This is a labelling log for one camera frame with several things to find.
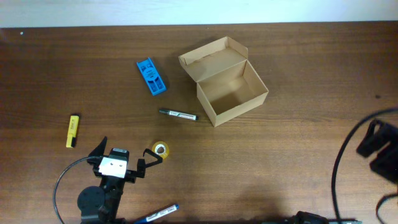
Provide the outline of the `blue whiteboard duster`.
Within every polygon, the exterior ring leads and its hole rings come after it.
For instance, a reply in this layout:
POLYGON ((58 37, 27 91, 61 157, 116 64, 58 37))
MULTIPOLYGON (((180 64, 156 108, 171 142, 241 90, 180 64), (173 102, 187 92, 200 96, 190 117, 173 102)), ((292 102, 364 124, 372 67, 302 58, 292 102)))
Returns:
POLYGON ((159 95, 167 90, 165 83, 150 57, 136 64, 153 96, 159 95))

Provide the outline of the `cardboard box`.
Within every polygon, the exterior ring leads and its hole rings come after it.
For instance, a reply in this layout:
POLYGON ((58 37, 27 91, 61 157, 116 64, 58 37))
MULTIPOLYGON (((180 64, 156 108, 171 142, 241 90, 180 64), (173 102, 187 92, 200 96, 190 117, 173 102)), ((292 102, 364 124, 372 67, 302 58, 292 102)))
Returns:
POLYGON ((178 57, 214 127, 265 102, 269 90, 248 56, 247 47, 226 36, 178 57))

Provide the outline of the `blue whiteboard marker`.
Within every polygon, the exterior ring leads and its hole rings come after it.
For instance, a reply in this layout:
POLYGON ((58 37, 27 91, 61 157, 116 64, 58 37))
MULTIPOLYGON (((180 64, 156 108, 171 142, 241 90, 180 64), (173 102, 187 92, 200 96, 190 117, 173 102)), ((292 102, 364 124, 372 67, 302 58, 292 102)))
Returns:
POLYGON ((154 220, 157 220, 159 218, 162 218, 170 213, 173 213, 179 209, 178 204, 174 204, 168 208, 165 208, 159 212, 155 212, 152 215, 146 216, 138 221, 135 221, 134 224, 142 224, 142 223, 150 223, 153 222, 154 220))

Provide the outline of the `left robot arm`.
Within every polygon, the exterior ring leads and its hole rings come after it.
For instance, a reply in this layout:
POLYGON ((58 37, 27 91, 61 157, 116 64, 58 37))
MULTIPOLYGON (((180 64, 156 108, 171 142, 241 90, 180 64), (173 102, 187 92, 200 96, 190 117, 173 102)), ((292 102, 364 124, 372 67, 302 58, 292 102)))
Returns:
POLYGON ((104 151, 107 140, 108 138, 104 137, 89 153, 88 163, 93 166, 93 173, 101 182, 98 186, 85 188, 78 196, 77 205, 81 211, 82 223, 126 223, 125 218, 117 217, 125 183, 133 184, 137 178, 143 179, 147 168, 163 161, 161 156, 145 149, 143 154, 154 157, 155 161, 147 163, 145 159, 139 159, 136 170, 129 170, 129 151, 113 148, 106 156, 104 151))

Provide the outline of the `black whiteboard marker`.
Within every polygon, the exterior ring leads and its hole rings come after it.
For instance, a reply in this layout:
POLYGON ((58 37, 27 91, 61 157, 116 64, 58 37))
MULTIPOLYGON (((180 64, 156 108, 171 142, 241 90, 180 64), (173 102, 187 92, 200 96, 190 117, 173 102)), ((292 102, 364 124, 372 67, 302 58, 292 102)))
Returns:
POLYGON ((169 116, 175 116, 175 117, 189 119, 189 120, 193 120, 193 121, 197 121, 198 120, 198 116, 197 115, 183 113, 183 112, 180 112, 180 111, 160 109, 159 112, 162 113, 162 114, 167 114, 169 116))

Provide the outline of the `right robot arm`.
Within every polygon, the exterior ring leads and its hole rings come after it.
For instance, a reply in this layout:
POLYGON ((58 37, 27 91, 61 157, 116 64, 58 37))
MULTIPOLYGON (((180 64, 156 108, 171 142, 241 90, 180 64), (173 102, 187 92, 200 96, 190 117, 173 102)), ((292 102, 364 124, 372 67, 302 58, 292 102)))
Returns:
MULTIPOLYGON (((370 162, 370 169, 393 184, 397 184, 397 127, 374 119, 357 147, 356 152, 365 158, 376 153, 376 158, 370 162)), ((329 220, 319 215, 299 211, 296 215, 283 221, 290 224, 306 223, 358 223, 357 220, 329 220)))

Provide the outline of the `yellow tape roll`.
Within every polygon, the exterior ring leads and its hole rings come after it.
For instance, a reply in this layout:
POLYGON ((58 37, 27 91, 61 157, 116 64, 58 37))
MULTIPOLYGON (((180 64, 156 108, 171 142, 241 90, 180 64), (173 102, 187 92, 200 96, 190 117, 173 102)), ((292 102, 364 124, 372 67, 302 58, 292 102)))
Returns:
POLYGON ((152 146, 151 151, 163 159, 167 158, 170 154, 169 146, 167 145, 166 142, 163 141, 155 142, 152 146))

